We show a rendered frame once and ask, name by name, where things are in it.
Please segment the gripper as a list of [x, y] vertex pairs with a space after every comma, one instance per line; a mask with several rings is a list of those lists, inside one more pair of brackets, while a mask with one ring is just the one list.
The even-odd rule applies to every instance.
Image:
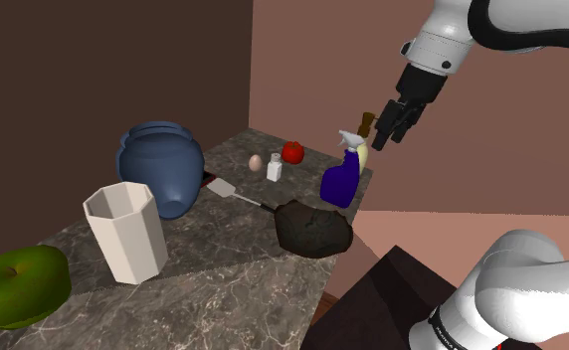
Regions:
[[436, 99], [447, 79], [447, 76], [407, 64], [396, 84], [396, 91], [400, 95], [400, 102], [419, 105], [404, 108], [403, 103], [390, 99], [375, 122], [376, 134], [372, 148], [381, 151], [390, 137], [393, 142], [400, 143], [408, 130], [418, 122], [427, 103]]

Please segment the yellow bottle with brown cork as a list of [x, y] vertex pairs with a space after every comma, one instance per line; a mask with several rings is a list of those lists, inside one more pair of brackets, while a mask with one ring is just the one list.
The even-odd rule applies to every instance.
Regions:
[[368, 158], [368, 147], [366, 144], [366, 140], [369, 136], [369, 133], [371, 131], [371, 126], [375, 118], [376, 115], [374, 113], [364, 112], [362, 114], [361, 123], [357, 130], [357, 134], [363, 138], [363, 143], [357, 147], [357, 153], [359, 158], [359, 173], [363, 172], [366, 165], [366, 161]]

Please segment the blue spray bottle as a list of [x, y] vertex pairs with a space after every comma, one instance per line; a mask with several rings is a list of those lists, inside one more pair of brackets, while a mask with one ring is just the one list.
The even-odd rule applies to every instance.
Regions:
[[346, 143], [340, 165], [328, 168], [322, 176], [320, 198], [334, 206], [346, 209], [350, 206], [359, 184], [360, 162], [358, 147], [364, 143], [362, 136], [339, 130], [340, 144]]

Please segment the red tomato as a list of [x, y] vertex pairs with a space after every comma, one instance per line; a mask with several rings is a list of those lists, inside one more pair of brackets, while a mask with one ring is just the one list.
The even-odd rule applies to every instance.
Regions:
[[299, 164], [304, 157], [304, 148], [297, 141], [288, 141], [281, 153], [282, 161], [289, 164]]

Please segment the white salt shaker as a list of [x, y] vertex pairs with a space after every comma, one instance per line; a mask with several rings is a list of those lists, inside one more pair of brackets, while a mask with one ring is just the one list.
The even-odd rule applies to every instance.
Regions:
[[282, 157], [279, 153], [272, 153], [271, 160], [267, 167], [267, 179], [278, 182], [281, 179], [283, 170]]

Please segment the silver spatula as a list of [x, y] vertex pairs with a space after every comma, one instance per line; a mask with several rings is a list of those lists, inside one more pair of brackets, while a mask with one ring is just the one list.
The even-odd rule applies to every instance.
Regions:
[[246, 201], [248, 203], [251, 203], [253, 205], [256, 205], [260, 208], [262, 208], [265, 211], [268, 211], [270, 213], [274, 213], [276, 210], [263, 204], [263, 203], [259, 203], [257, 201], [251, 200], [249, 198], [246, 198], [240, 194], [238, 194], [236, 192], [236, 187], [232, 184], [230, 184], [229, 182], [221, 179], [221, 178], [215, 178], [213, 181], [209, 182], [206, 187], [211, 190], [213, 193], [217, 194], [218, 196], [222, 197], [222, 198], [228, 198], [228, 197], [235, 197], [238, 199], [241, 199], [243, 201]]

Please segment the blue round vase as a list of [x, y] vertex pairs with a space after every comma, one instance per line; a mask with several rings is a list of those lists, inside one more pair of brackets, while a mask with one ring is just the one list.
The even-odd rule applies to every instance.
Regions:
[[115, 155], [122, 182], [145, 184], [159, 216], [175, 220], [194, 205], [201, 189], [204, 155], [191, 131], [170, 121], [148, 121], [131, 127]]

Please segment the white octagonal cup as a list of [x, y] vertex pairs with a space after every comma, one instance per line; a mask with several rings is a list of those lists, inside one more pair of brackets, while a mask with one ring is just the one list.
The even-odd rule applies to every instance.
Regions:
[[147, 185], [121, 182], [102, 187], [83, 208], [116, 281], [141, 284], [161, 273], [168, 252]]

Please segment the green apple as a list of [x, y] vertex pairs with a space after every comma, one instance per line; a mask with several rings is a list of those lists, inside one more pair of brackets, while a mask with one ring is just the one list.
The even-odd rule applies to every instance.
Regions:
[[14, 330], [55, 312], [72, 291], [69, 263], [46, 245], [0, 255], [0, 329]]

